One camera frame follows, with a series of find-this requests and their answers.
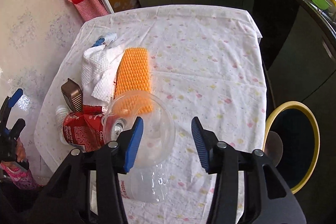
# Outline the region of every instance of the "bowl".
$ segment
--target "bowl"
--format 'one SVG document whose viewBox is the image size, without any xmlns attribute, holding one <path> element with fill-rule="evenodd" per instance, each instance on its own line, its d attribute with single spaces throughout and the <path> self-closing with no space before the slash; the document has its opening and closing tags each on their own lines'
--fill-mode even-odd
<svg viewBox="0 0 336 224">
<path fill-rule="evenodd" d="M 304 104 L 286 102 L 266 121 L 264 149 L 270 131 L 276 132 L 283 143 L 283 155 L 276 168 L 295 194 L 309 180 L 318 159 L 320 133 L 316 119 Z"/>
<path fill-rule="evenodd" d="M 175 126 L 165 104 L 142 90 L 131 90 L 117 96 L 104 117 L 104 142 L 116 140 L 132 128 L 135 119 L 143 119 L 143 134 L 134 166 L 155 166 L 164 161 L 175 142 Z"/>
<path fill-rule="evenodd" d="M 313 3 L 321 10 L 327 10 L 331 5 L 326 0 L 312 0 Z"/>
</svg>

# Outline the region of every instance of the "metal screw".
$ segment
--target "metal screw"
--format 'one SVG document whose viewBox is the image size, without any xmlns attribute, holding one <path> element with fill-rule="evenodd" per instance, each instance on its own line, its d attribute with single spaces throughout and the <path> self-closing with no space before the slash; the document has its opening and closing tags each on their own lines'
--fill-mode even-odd
<svg viewBox="0 0 336 224">
<path fill-rule="evenodd" d="M 71 155 L 78 156 L 81 151 L 78 148 L 71 150 Z"/>
<path fill-rule="evenodd" d="M 117 148 L 118 147 L 118 143 L 116 141 L 111 141 L 107 145 L 109 146 L 109 148 Z"/>
<path fill-rule="evenodd" d="M 259 156 L 259 157 L 261 157 L 261 156 L 264 155 L 264 152 L 261 151 L 260 149 L 256 149 L 256 150 L 254 150 L 254 153 L 255 153 L 257 156 Z"/>
<path fill-rule="evenodd" d="M 218 148 L 221 148 L 221 149 L 224 149 L 224 148 L 227 147 L 227 143 L 226 143 L 226 142 L 219 141 L 219 142 L 217 143 L 217 147 L 218 147 Z"/>
</svg>

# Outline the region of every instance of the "orange sponge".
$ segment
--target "orange sponge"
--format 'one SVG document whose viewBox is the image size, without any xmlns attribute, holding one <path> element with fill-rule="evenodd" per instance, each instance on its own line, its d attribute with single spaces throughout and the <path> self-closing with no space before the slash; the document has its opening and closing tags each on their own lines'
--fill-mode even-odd
<svg viewBox="0 0 336 224">
<path fill-rule="evenodd" d="M 148 51 L 145 48 L 128 48 L 124 52 L 117 71 L 117 84 L 115 95 L 122 94 L 129 90 L 144 90 L 151 92 L 151 83 L 148 67 Z M 141 100 L 139 114 L 152 111 L 152 104 L 149 98 L 136 97 L 136 105 Z M 135 107 L 134 100 L 125 101 L 126 105 L 120 106 L 123 109 L 132 110 Z"/>
</svg>

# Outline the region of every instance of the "floor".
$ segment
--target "floor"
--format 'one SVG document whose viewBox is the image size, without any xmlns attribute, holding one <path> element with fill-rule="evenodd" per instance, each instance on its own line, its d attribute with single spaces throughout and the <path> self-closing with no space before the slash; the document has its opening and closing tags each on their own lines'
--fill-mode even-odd
<svg viewBox="0 0 336 224">
<path fill-rule="evenodd" d="M 34 130 L 46 93 L 83 21 L 66 0 L 0 0 L 0 102 L 22 88 L 7 127 L 26 121 L 21 140 L 34 176 L 52 172 L 34 145 Z"/>
</svg>

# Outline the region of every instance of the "table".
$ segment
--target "table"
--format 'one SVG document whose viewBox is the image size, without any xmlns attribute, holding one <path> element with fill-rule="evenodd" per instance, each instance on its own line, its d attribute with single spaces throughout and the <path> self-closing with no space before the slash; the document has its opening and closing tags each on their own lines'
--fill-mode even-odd
<svg viewBox="0 0 336 224">
<path fill-rule="evenodd" d="M 172 114 L 176 139 L 169 156 L 170 187 L 158 204 L 124 200 L 130 223 L 205 223 L 215 175 L 202 169 L 191 135 L 191 120 L 215 132 L 237 150 L 262 148 L 266 83 L 258 38 L 247 11 L 202 5 L 150 7 L 86 22 L 61 64 L 45 97 L 35 144 L 55 171 L 71 150 L 58 136 L 55 109 L 64 104 L 60 87 L 67 78 L 80 83 L 81 56 L 96 39 L 116 32 L 116 45 L 149 51 L 152 93 Z M 239 183 L 239 217 L 244 185 Z"/>
</svg>

